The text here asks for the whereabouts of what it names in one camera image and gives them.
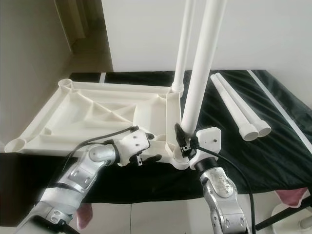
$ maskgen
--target doorway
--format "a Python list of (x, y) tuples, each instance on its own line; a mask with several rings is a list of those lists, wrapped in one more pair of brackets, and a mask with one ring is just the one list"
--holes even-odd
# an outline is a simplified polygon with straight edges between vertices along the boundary
[(64, 70), (113, 71), (101, 0), (55, 0), (73, 57)]

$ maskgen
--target white pipe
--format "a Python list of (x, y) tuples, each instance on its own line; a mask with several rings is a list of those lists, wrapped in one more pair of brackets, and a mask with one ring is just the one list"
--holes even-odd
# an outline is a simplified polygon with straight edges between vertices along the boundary
[(180, 97), (184, 91), (183, 79), (191, 38), (192, 23), (195, 12), (195, 1), (196, 0), (186, 0), (185, 2), (181, 38), (175, 67), (175, 79), (171, 86), (171, 90), (174, 93), (180, 93)]
[(312, 216), (307, 217), (307, 218), (305, 218), (305, 219), (302, 219), (302, 220), (299, 222), (299, 226), (300, 226), (300, 228), (302, 228), (302, 229), (307, 229), (307, 228), (312, 227)]
[(271, 127), (266, 121), (259, 118), (259, 116), (250, 108), (250, 106), (241, 98), (241, 96), (232, 88), (232, 86), (225, 80), (225, 78), (217, 73), (216, 77), (222, 83), (226, 91), (228, 91), (231, 98), (237, 104), (241, 112), (245, 115), (248, 121), (258, 130), (259, 137), (264, 137), (271, 132)]
[(194, 134), (197, 125), (226, 2), (227, 0), (206, 2), (181, 124), (182, 129), (189, 136)]
[(246, 119), (244, 114), (241, 112), (239, 107), (236, 105), (236, 103), (233, 101), (229, 93), (226, 91), (224, 86), (221, 84), (221, 82), (218, 80), (216, 75), (210, 76), (211, 81), (214, 83), (216, 89), (218, 90), (224, 104), (228, 108), (232, 118), (234, 119), (235, 123), (237, 124), (239, 128), (239, 133), (242, 136), (242, 138), (245, 141), (251, 141), (255, 140), (259, 132), (257, 129), (249, 123), (249, 121)]

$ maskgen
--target black pole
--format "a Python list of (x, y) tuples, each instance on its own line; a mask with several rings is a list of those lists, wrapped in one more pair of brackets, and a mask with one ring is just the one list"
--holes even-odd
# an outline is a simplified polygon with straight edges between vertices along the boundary
[(312, 196), (309, 196), (309, 197), (307, 197), (301, 201), (300, 207), (298, 207), (298, 208), (287, 208), (287, 209), (281, 211), (280, 213), (277, 213), (276, 215), (273, 215), (272, 217), (262, 221), (261, 223), (258, 223), (255, 226), (255, 228), (257, 231), (264, 229), (264, 228), (266, 228), (266, 227), (268, 227), (268, 226), (270, 226), (270, 225), (272, 225), (272, 224), (274, 224), (274, 223), (276, 223), (276, 222), (278, 222), (284, 218), (287, 218), (288, 216), (291, 216), (292, 214), (297, 213), (297, 212), (299, 212), (299, 211), (301, 211), (301, 210), (303, 210), (303, 209), (305, 209), (311, 205), (312, 205)]

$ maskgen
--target black tablecloth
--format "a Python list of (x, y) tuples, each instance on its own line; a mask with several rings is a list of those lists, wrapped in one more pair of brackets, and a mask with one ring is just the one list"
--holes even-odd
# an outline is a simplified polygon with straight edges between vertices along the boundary
[[(288, 122), (278, 112), (247, 71), (220, 72), (254, 111), (272, 127), (266, 137), (245, 142), (221, 97), (209, 80), (198, 128), (216, 126), (222, 131), (221, 154), (247, 176), (254, 193), (312, 186), (312, 155)], [(254, 71), (275, 96), (309, 141), (312, 141), (312, 110), (298, 100), (266, 71)], [(73, 81), (98, 82), (99, 73), (72, 74)], [(184, 109), (191, 71), (186, 71)], [(170, 86), (174, 72), (107, 73), (106, 83)], [(0, 224), (14, 225), (25, 215), (49, 182), (62, 157), (17, 153), (0, 155)], [(236, 184), (239, 193), (247, 188), (237, 171), (218, 161)], [(85, 202), (134, 203), (190, 199), (202, 196), (197, 172), (179, 171), (171, 164), (153, 163), (142, 167), (111, 166), (101, 171)]]

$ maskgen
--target floor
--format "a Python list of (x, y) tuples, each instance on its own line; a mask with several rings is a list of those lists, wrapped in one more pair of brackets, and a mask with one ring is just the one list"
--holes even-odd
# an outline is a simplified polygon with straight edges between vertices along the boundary
[(90, 29), (84, 39), (72, 45), (73, 56), (66, 66), (63, 76), (72, 72), (110, 72), (113, 71), (107, 33), (103, 20)]
[[(255, 194), (256, 222), (270, 217), (279, 204), (274, 192)], [(250, 224), (246, 195), (238, 196)], [(203, 198), (187, 201), (146, 202), (132, 205), (93, 204), (94, 216), (81, 234), (213, 234), (210, 212)], [(76, 228), (74, 218), (71, 226)], [(273, 234), (271, 228), (257, 234)]]

